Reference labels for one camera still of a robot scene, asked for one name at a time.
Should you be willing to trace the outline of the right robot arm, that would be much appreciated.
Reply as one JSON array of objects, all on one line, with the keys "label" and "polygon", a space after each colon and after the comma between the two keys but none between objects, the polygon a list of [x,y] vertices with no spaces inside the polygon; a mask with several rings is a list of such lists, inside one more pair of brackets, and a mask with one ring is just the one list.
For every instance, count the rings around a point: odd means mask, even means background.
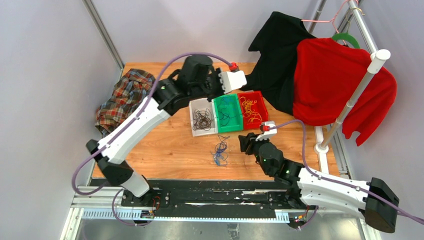
[{"label": "right robot arm", "polygon": [[286,186],[286,203],[334,209],[361,218],[370,227],[392,234],[396,230],[399,198],[380,178],[349,180],[326,174],[284,157],[268,139],[253,132],[239,135],[240,151],[254,156],[264,174]]}]

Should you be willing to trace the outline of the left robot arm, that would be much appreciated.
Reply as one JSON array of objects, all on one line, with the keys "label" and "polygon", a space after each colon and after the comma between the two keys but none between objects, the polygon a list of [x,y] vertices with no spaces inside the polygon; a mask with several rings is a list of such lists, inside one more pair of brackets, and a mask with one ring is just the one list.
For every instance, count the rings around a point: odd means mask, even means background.
[{"label": "left robot arm", "polygon": [[137,108],[111,133],[100,140],[91,139],[86,147],[97,167],[113,187],[134,195],[140,206],[149,206],[153,193],[147,179],[126,161],[131,150],[155,127],[189,106],[190,101],[223,96],[245,84],[234,62],[224,60],[227,71],[215,68],[207,52],[187,52],[168,61],[159,74],[149,78],[147,95]]}]

